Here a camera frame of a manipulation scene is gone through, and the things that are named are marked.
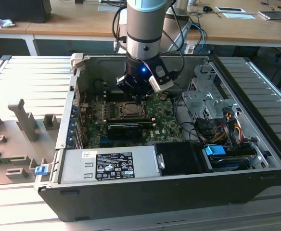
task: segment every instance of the blue cable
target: blue cable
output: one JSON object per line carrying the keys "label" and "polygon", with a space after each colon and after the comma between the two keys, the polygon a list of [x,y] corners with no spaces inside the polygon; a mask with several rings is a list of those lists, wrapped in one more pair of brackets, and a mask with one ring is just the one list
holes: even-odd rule
{"label": "blue cable", "polygon": [[202,36],[203,36],[202,48],[201,48],[200,51],[199,51],[199,53],[201,53],[201,52],[202,52],[202,49],[204,48],[204,31],[203,31],[203,29],[201,29],[198,25],[196,25],[196,24],[194,24],[194,23],[192,23],[192,25],[195,26],[197,29],[199,29],[200,32],[202,33]]}

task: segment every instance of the robotic arm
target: robotic arm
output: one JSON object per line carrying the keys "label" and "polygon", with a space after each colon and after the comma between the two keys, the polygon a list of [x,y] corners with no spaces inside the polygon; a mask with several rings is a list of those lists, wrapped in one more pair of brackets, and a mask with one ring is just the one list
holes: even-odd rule
{"label": "robotic arm", "polygon": [[117,86],[136,99],[173,86],[177,71],[168,71],[159,56],[165,14],[175,0],[127,0],[127,65]]}

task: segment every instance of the green circuit board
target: green circuit board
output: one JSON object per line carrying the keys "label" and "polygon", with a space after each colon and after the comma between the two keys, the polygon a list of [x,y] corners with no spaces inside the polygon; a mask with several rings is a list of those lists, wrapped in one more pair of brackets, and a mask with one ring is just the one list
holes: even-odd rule
{"label": "green circuit board", "polygon": [[167,98],[167,94],[154,94],[148,101],[142,103],[142,114],[139,117],[150,120],[155,118],[154,126],[143,128],[142,137],[134,141],[110,141],[107,137],[107,128],[110,125],[107,121],[119,119],[123,116],[120,109],[122,105],[129,104],[134,109],[137,108],[133,105],[134,102],[106,102],[97,97],[89,104],[91,120],[84,124],[88,139],[87,148],[146,146],[153,145],[155,142],[183,140],[179,125],[172,115],[173,103],[170,98]]}

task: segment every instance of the headphones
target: headphones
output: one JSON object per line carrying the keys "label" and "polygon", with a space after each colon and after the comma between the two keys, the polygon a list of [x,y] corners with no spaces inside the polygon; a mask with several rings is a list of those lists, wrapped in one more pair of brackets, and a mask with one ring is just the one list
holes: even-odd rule
{"label": "headphones", "polygon": [[208,13],[210,11],[212,11],[212,8],[210,6],[204,6],[203,12]]}

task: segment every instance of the motherboard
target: motherboard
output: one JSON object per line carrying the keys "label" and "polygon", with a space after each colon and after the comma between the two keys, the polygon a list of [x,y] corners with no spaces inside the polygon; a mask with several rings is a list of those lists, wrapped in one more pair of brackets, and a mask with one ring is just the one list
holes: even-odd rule
{"label": "motherboard", "polygon": [[153,94],[136,104],[122,94],[95,96],[81,106],[86,148],[153,145],[182,141],[168,93]]}

